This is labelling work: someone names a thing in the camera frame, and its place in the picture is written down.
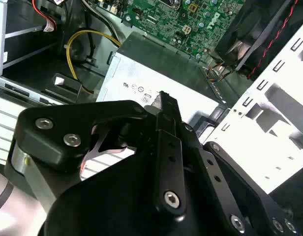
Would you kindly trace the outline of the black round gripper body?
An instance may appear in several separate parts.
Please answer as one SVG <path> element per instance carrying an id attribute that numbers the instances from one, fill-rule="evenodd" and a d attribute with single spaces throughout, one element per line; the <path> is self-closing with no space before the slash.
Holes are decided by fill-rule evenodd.
<path id="1" fill-rule="evenodd" d="M 153 202 L 155 160 L 128 157 L 65 191 L 44 225 L 46 236 L 226 236 L 228 227 L 197 173 L 195 149 L 184 147 L 186 214 L 181 222 Z"/>

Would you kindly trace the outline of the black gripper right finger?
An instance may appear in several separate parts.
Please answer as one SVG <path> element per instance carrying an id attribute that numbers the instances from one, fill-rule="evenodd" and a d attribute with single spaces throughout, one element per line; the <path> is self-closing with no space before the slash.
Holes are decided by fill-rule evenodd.
<path id="1" fill-rule="evenodd" d="M 202 145 L 194 129 L 177 126 L 201 194 L 208 197 L 223 236 L 298 236 L 282 208 L 214 141 Z"/>

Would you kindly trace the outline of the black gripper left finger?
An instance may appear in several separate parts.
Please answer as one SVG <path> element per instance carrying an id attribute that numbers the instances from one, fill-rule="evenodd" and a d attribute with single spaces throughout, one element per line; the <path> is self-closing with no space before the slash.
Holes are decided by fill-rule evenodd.
<path id="1" fill-rule="evenodd" d="M 48 213 L 69 188 L 128 157 L 155 160 L 153 202 L 168 216 L 184 216 L 186 191 L 182 122 L 176 99 L 161 91 L 156 114 L 131 100 L 29 108 L 14 133 L 14 158 Z"/>

